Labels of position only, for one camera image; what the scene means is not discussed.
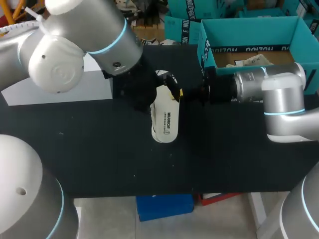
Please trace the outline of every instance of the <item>black tabletop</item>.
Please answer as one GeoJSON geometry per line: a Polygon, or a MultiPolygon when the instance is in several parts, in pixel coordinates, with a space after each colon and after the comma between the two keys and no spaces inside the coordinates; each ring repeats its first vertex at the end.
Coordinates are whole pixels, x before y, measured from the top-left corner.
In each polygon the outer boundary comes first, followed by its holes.
{"type": "MultiPolygon", "coordinates": [[[[157,69],[196,86],[196,46],[148,46],[157,69]]],[[[319,106],[306,97],[306,108],[319,106]]],[[[266,136],[262,103],[193,102],[170,144],[151,136],[151,118],[122,99],[8,107],[0,133],[40,155],[71,197],[288,191],[318,162],[317,142],[279,144],[266,136]]]]}

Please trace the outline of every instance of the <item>white cable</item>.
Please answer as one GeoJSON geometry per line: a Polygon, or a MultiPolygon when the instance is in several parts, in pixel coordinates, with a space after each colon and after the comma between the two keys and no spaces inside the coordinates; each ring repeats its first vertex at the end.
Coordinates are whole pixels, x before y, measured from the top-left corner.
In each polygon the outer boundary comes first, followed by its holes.
{"type": "Polygon", "coordinates": [[[25,11],[27,13],[29,13],[31,16],[33,16],[35,18],[35,20],[42,22],[43,21],[43,17],[39,14],[37,14],[35,11],[33,11],[32,9],[26,7],[25,11]]]}
{"type": "Polygon", "coordinates": [[[41,25],[41,23],[43,22],[43,17],[41,15],[37,14],[36,12],[34,12],[28,7],[25,8],[25,11],[29,13],[31,16],[33,16],[36,19],[36,21],[26,21],[26,22],[9,25],[9,26],[4,26],[0,28],[0,33],[5,33],[8,31],[21,29],[21,28],[39,27],[41,25]]]}
{"type": "Polygon", "coordinates": [[[26,21],[0,28],[0,33],[5,33],[15,29],[39,27],[38,21],[26,21]]]}
{"type": "Polygon", "coordinates": [[[35,11],[33,11],[32,9],[30,9],[30,8],[28,8],[28,7],[26,7],[25,8],[25,11],[27,12],[27,13],[29,13],[31,16],[33,16],[35,19],[36,19],[36,21],[38,22],[38,26],[39,26],[39,29],[44,33],[44,34],[46,34],[46,35],[50,35],[50,33],[45,29],[45,27],[43,26],[43,23],[44,23],[44,18],[43,18],[43,16],[42,15],[39,15],[39,14],[37,14],[35,11]]]}

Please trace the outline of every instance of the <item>gray floor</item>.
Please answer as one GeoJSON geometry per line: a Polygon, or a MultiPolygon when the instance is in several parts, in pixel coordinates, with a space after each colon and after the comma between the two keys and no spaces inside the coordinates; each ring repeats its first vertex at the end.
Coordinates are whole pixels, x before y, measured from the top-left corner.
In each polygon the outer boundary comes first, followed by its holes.
{"type": "Polygon", "coordinates": [[[79,239],[255,239],[246,195],[193,213],[140,222],[135,197],[76,199],[81,207],[79,239]]]}

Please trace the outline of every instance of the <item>cardboard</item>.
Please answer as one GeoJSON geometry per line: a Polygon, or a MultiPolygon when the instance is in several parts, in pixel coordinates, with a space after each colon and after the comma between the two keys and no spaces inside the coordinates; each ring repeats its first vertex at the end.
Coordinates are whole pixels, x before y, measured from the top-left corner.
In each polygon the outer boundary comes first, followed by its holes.
{"type": "Polygon", "coordinates": [[[319,36],[319,16],[315,17],[311,13],[306,13],[304,17],[306,25],[309,27],[310,31],[315,37],[319,36]]]}
{"type": "Polygon", "coordinates": [[[265,0],[248,0],[247,2],[248,10],[264,9],[265,6],[266,6],[265,0]]]}
{"type": "Polygon", "coordinates": [[[131,24],[131,29],[139,39],[152,40],[156,38],[159,42],[165,40],[164,26],[158,17],[138,19],[131,24]]]}
{"type": "Polygon", "coordinates": [[[319,87],[319,43],[301,18],[257,17],[201,22],[197,57],[202,69],[215,66],[218,75],[253,69],[258,66],[218,67],[216,53],[256,54],[260,51],[267,51],[265,56],[276,64],[293,60],[300,63],[306,71],[305,94],[316,92],[319,87]]]}
{"type": "Polygon", "coordinates": [[[168,0],[173,17],[199,21],[200,19],[224,18],[244,6],[243,0],[168,0]]]}
{"type": "Polygon", "coordinates": [[[172,17],[170,12],[165,16],[165,38],[181,44],[197,44],[200,23],[187,19],[172,17]]]}
{"type": "Polygon", "coordinates": [[[295,62],[289,51],[258,51],[258,52],[216,52],[213,53],[217,67],[226,67],[228,64],[247,60],[258,54],[263,54],[273,64],[286,64],[295,62]]]}
{"type": "Polygon", "coordinates": [[[307,0],[285,0],[282,10],[286,16],[304,17],[308,11],[307,0]]]}

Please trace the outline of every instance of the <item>open box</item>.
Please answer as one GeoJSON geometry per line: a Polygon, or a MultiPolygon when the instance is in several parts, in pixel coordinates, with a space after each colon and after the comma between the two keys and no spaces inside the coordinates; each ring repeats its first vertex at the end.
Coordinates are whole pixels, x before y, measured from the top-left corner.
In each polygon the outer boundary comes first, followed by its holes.
{"type": "Polygon", "coordinates": [[[202,69],[215,66],[218,75],[253,69],[259,66],[225,66],[257,54],[264,54],[273,64],[300,63],[307,78],[305,94],[318,89],[319,43],[301,18],[202,20],[197,49],[202,69]]]}

